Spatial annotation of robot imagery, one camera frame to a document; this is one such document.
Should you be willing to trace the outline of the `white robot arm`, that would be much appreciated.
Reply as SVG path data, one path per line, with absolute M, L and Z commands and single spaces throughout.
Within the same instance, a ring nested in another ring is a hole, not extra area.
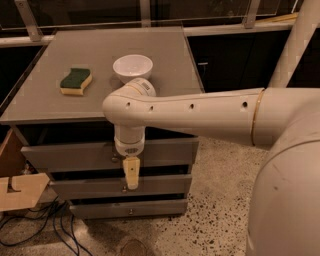
M 255 180 L 247 256 L 320 256 L 320 101 L 315 88 L 259 88 L 159 97 L 145 80 L 109 94 L 103 113 L 123 156 L 148 127 L 268 151 Z

